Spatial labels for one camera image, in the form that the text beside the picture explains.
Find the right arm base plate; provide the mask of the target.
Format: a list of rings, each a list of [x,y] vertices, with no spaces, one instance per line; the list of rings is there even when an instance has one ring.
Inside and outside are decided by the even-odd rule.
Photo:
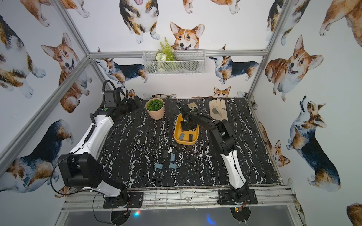
[[[242,205],[258,204],[258,200],[254,189],[247,189],[238,193],[234,190],[218,190],[217,203],[219,205]]]

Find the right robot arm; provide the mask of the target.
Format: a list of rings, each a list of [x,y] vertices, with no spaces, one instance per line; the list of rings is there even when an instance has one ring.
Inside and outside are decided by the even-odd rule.
[[[203,127],[208,131],[213,147],[220,152],[228,172],[231,189],[230,197],[226,200],[235,203],[245,202],[244,199],[248,195],[249,186],[239,164],[234,130],[229,122],[203,114],[196,106],[191,107],[189,104],[179,104],[178,106],[183,117],[181,128],[184,131],[190,131],[197,126]]]

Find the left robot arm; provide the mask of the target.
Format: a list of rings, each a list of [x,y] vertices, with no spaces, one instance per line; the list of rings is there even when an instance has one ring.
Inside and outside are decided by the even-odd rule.
[[[77,188],[79,192],[101,194],[105,209],[142,206],[144,193],[129,193],[126,185],[110,179],[97,161],[114,123],[123,115],[140,108],[142,102],[138,96],[122,101],[107,99],[94,114],[90,114],[91,125],[80,143],[69,154],[63,154],[58,159],[57,166],[65,186]]]

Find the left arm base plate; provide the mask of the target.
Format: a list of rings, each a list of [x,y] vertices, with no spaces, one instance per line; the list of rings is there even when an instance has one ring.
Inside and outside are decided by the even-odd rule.
[[[126,195],[120,194],[118,197],[106,197],[104,198],[103,208],[141,208],[143,197],[143,192],[130,192],[126,193]]]

